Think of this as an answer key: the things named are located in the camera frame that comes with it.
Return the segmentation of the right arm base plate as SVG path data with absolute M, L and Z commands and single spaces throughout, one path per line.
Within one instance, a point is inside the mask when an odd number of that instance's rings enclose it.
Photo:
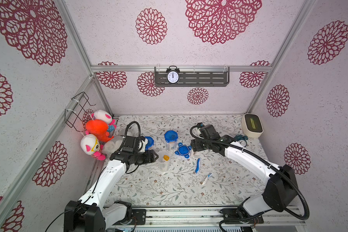
M 251 216 L 243 209 L 231 207 L 221 209 L 220 213 L 223 216 L 222 222 L 225 224 L 255 224 L 264 222 L 262 215 L 265 212 Z

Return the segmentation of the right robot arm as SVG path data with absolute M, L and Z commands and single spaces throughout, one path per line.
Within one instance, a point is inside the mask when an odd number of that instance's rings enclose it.
M 230 222 L 249 222 L 266 212 L 286 211 L 300 220 L 310 216 L 309 206 L 298 188 L 294 170 L 287 164 L 270 163 L 242 146 L 235 138 L 220 136 L 212 125 L 191 127 L 191 146 L 195 152 L 210 150 L 229 158 L 252 172 L 265 185 L 263 193 L 244 200 Z

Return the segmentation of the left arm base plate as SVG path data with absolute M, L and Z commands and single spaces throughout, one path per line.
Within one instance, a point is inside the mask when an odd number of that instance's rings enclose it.
M 115 226 L 145 225 L 146 224 L 146 217 L 147 217 L 147 210 L 146 209 L 133 209 L 131 212 L 131 215 L 128 216 L 127 219 L 123 219 L 121 221 L 118 221 L 114 225 Z

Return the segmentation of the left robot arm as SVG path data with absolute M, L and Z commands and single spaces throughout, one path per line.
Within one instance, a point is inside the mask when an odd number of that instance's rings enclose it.
M 116 201 L 108 208 L 104 205 L 131 165 L 138 167 L 158 159 L 154 150 L 146 149 L 147 144 L 148 140 L 143 136 L 117 136 L 103 145 L 102 153 L 109 155 L 110 160 L 92 187 L 78 201 L 69 201 L 66 205 L 65 232 L 104 232 L 116 223 L 132 221 L 130 203 Z

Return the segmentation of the blue container lid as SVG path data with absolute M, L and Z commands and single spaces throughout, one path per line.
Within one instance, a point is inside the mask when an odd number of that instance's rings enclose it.
M 147 142 L 145 150 L 152 149 L 153 146 L 154 146 L 154 139 L 152 137 L 150 137 L 150 136 L 146 136 L 145 139 L 146 139 L 146 142 Z

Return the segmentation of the clear plastic container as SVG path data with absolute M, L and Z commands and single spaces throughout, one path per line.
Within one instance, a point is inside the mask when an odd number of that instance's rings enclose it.
M 169 166 L 170 166 L 170 159 L 167 162 L 162 162 L 163 156 L 168 155 L 169 153 L 166 151 L 161 151 L 158 153 L 159 159 L 158 159 L 158 166 L 159 166 L 159 171 L 161 174 L 166 174 L 169 171 Z
M 177 141 L 166 142 L 166 150 L 168 152 L 175 151 L 177 149 Z

